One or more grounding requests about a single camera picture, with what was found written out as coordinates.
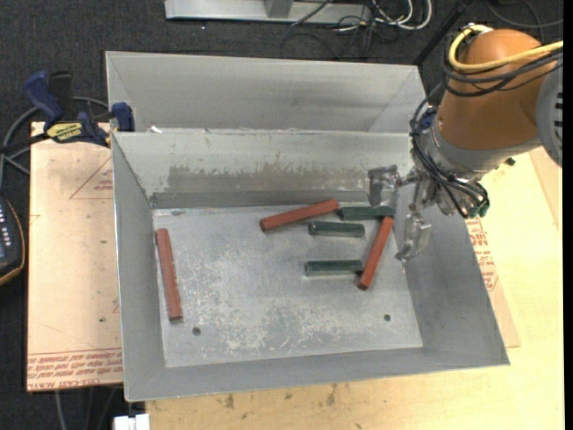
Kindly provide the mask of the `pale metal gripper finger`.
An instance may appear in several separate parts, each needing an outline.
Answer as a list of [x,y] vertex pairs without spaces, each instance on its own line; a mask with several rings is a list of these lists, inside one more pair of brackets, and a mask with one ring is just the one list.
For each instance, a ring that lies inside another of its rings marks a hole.
[[399,173],[396,165],[371,169],[368,172],[368,179],[368,198],[371,206],[397,205]]
[[421,213],[410,213],[406,216],[404,243],[396,253],[402,262],[416,257],[423,252],[429,243],[432,225]]

